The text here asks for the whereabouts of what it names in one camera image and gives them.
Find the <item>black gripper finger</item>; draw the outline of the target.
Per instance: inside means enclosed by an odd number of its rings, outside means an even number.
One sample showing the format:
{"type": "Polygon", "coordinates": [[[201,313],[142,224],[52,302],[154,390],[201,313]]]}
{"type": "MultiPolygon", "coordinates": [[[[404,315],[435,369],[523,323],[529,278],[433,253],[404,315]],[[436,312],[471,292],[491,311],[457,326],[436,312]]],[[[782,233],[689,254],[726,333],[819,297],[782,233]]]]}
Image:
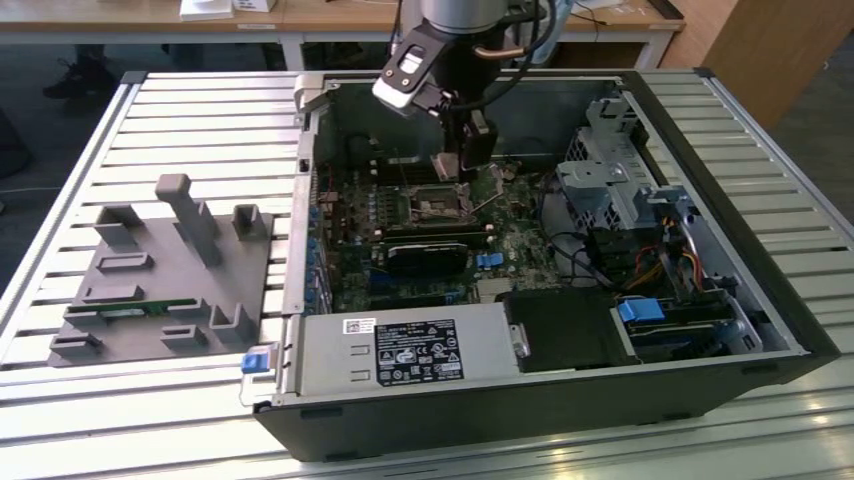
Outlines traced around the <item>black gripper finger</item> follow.
{"type": "Polygon", "coordinates": [[[441,152],[453,154],[461,159],[463,150],[463,118],[460,115],[444,115],[440,119],[443,131],[441,152]]]}
{"type": "Polygon", "coordinates": [[[477,176],[477,169],[491,160],[496,144],[496,126],[480,109],[469,112],[463,126],[460,151],[460,179],[465,182],[477,176]]]}

